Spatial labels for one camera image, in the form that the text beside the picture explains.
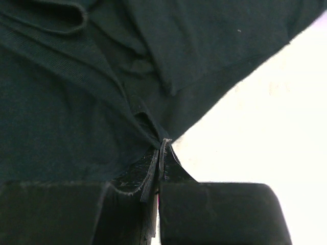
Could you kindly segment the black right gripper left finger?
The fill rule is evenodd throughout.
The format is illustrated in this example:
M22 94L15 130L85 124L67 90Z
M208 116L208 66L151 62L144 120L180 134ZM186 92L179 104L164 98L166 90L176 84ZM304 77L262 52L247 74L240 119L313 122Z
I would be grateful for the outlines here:
M108 182L1 183L1 244L150 244L158 156Z

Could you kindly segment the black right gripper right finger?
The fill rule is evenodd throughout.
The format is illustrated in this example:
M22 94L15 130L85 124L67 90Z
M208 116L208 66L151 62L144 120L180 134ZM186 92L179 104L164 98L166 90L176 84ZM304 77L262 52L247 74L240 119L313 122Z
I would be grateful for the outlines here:
M274 191L266 184L198 182L169 139L159 151L162 244L291 244Z

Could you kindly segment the black t-shirt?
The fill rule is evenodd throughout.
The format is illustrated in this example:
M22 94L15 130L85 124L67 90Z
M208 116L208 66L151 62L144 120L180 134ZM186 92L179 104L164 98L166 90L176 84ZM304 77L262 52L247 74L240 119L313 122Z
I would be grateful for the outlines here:
M326 1L1 1L1 181L109 181Z

